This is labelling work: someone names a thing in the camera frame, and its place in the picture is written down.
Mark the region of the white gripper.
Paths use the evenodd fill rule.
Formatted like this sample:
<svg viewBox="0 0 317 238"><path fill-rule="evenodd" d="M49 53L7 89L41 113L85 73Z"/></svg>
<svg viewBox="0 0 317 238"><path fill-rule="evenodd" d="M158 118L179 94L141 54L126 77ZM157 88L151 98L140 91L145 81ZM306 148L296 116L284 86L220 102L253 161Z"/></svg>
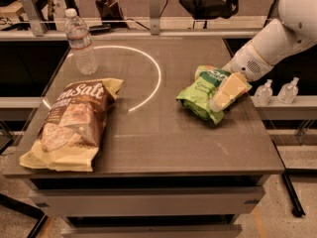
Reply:
<svg viewBox="0 0 317 238"><path fill-rule="evenodd" d="M257 81L272 70L256 50L252 42L242 46L223 67L231 73L224 79L209 99L210 109L220 112L233 103L239 96L251 89L249 82Z"/></svg>

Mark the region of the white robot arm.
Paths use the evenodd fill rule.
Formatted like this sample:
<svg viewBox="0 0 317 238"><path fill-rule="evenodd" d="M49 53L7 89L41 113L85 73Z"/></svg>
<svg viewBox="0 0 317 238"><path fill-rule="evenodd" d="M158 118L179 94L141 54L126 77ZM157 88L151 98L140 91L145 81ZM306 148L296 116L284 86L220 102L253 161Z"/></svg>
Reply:
<svg viewBox="0 0 317 238"><path fill-rule="evenodd" d="M222 67L231 73L209 99L214 112L224 110L243 92L235 80L257 81L283 59L317 44L317 0L279 0L271 20Z"/></svg>

